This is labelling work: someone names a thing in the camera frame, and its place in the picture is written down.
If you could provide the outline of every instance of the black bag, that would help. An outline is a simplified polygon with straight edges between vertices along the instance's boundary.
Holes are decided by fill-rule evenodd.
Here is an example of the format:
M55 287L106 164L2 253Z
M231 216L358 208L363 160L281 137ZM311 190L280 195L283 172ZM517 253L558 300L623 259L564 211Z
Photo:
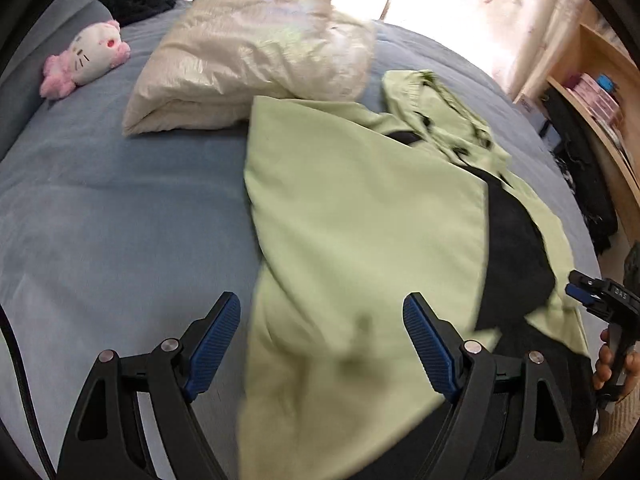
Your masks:
M542 102L562 139L554 155L561 169L571 175L575 200L596 254L600 254L611 247L609 237L618 230L618 217L602 170L589 145L587 136L591 127L555 88L545 93Z

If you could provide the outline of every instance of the pink and white plush toy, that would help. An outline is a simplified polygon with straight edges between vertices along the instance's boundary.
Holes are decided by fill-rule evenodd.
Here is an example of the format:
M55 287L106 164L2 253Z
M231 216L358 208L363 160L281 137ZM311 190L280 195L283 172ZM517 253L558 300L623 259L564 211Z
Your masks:
M49 56L42 70L40 95L62 99L76 89L105 75L129 59L131 49L120 39L120 25L111 20L84 28L69 48Z

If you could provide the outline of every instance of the light green jacket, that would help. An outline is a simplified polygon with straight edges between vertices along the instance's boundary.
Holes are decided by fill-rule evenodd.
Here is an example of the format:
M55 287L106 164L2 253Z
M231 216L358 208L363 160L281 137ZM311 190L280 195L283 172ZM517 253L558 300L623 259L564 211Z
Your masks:
M427 71L388 72L389 114L257 97L246 187L264 262L239 422L242 480L334 480L372 462L441 401L402 324L421 292L464 338L487 259L485 184L503 174L542 232L557 286L527 318L587 355L564 294L572 254L556 216L506 168L488 125ZM423 116L431 120L427 129ZM413 130L405 146L381 134Z

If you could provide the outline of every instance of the person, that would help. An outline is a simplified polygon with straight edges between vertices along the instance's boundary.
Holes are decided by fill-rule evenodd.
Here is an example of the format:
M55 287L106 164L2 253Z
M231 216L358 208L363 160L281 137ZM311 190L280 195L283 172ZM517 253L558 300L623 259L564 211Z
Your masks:
M611 377L613 352L609 348L609 331L603 330L600 339L605 343L598 354L593 374L593 386L601 389ZM587 446L582 480L597 480L614 461L640 419L640 354L626 357L626 381L622 398L612 413L598 410L598 432Z

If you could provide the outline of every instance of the blue bedsheet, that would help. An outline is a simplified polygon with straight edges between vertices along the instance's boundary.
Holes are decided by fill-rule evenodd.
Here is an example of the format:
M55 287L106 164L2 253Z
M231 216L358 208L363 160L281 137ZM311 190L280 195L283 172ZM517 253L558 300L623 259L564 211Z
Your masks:
M152 50L182 12L126 27L131 59L68 98L44 104L0 163L0 301L22 348L42 433L54 462L98 352L126 356L179 336L224 290L242 322L210 390L194 404L230 480L237 478L236 412L246 322L260 251L242 180L246 126L122 137L129 93ZM529 123L481 70L434 41L377 24L361 101L382 110L386 70L429 68L491 124L524 178L562 219L577 267L598 273L580 212ZM599 324L588 320L592 351ZM148 404L143 405L149 420ZM0 417L38 465L6 349ZM172 478L158 436L150 446Z

